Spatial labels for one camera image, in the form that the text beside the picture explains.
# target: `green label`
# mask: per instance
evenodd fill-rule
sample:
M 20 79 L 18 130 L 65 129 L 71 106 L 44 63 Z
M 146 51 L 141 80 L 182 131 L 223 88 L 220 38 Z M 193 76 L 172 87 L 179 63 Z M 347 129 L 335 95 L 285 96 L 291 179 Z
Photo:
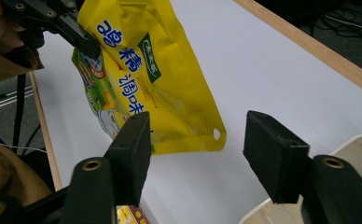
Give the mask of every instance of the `green label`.
M 161 73 L 155 62 L 154 51 L 149 34 L 146 34 L 146 36 L 144 36 L 144 38 L 140 41 L 138 48 L 140 48 L 144 54 L 149 80 L 151 83 L 154 83 L 154 81 L 156 81 L 161 76 Z

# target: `black clamp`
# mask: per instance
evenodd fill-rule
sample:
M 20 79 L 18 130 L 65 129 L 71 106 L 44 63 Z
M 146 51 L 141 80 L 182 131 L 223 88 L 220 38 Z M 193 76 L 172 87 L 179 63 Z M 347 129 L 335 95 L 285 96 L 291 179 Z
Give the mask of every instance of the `black clamp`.
M 5 14 L 26 28 L 21 39 L 28 47 L 39 49 L 45 41 L 43 28 L 60 34 L 72 46 L 92 59 L 100 56 L 100 44 L 78 23 L 77 4 L 73 0 L 0 0 Z
M 297 203 L 301 195 L 305 223 L 362 224 L 362 177 L 347 161 L 308 153 L 275 118 L 248 111 L 244 156 L 274 203 Z
M 139 206 L 152 154 L 150 130 L 148 112 L 133 115 L 103 157 L 76 165 L 68 187 L 26 207 L 0 197 L 0 224 L 115 223 L 117 205 Z

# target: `cable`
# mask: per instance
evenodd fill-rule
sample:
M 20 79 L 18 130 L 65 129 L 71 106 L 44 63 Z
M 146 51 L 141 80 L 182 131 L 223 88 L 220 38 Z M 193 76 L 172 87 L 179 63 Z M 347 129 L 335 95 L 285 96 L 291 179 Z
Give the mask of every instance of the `cable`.
M 13 148 L 13 147 L 14 147 L 14 146 L 6 145 L 6 144 L 1 144 L 1 143 L 0 143 L 0 146 L 10 147 L 10 148 Z M 43 153 L 47 153 L 47 151 L 42 150 L 42 149 L 39 149 L 39 148 L 35 148 L 35 147 L 15 147 L 15 148 L 29 149 L 29 150 L 34 150 L 34 151 L 40 151 L 40 152 L 43 152 Z
M 13 142 L 14 146 L 12 150 L 17 153 L 17 146 L 21 138 L 21 119 L 23 117 L 24 108 L 24 88 L 26 87 L 26 74 L 18 76 L 17 85 L 17 102 L 16 102 L 16 114 L 15 114 L 15 125 L 13 127 Z
M 310 32 L 310 36 L 314 37 L 314 23 L 313 22 L 309 23 L 309 32 Z
M 354 14 L 354 16 L 356 17 L 356 14 L 359 14 L 362 16 L 362 12 L 359 12 L 357 10 L 354 10 L 352 8 L 349 8 L 349 7 L 341 7 L 341 9 L 343 9 L 344 11 L 348 11 L 349 13 L 351 14 Z
M 335 18 L 333 16 L 329 16 L 328 14 L 321 15 L 320 20 L 326 27 L 328 27 L 328 29 L 326 29 L 316 24 L 316 26 L 322 30 L 332 30 L 337 35 L 343 37 L 362 37 L 362 25 L 359 23 L 343 18 Z
M 34 129 L 32 135 L 30 135 L 29 139 L 27 140 L 27 143 L 26 143 L 26 146 L 25 146 L 25 147 L 30 146 L 30 144 L 32 143 L 32 141 L 33 141 L 36 133 L 38 133 L 38 130 L 39 130 L 40 128 L 41 128 L 41 124 L 38 124 L 38 126 L 36 126 L 36 128 Z M 25 149 L 23 150 L 23 152 L 21 153 L 21 155 L 22 155 L 22 156 L 26 155 L 26 151 L 27 151 L 27 149 L 25 148 Z

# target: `white table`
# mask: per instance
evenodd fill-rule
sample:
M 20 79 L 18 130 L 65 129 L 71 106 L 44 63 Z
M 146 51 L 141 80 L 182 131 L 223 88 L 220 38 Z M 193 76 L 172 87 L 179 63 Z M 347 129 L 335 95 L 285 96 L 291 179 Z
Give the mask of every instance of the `white table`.
M 152 223 L 237 223 L 268 197 L 242 153 L 248 110 L 280 120 L 311 145 L 311 156 L 362 134 L 362 89 L 344 74 L 230 0 L 172 3 L 228 140 L 221 152 L 152 157 L 142 199 Z M 46 34 L 46 41 L 36 96 L 60 188 L 79 161 L 103 156 L 111 139 L 89 108 L 72 48 L 58 35 Z

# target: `yellow object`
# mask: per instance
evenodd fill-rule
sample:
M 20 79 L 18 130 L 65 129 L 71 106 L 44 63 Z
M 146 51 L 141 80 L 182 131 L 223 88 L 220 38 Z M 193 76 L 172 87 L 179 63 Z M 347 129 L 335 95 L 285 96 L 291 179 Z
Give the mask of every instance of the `yellow object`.
M 224 147 L 225 127 L 169 0 L 86 0 L 78 23 L 102 46 L 98 61 L 77 49 L 73 61 L 108 134 L 123 125 L 108 123 L 112 115 L 149 111 L 154 154 Z
M 118 224 L 149 224 L 143 210 L 134 206 L 121 206 L 117 211 Z

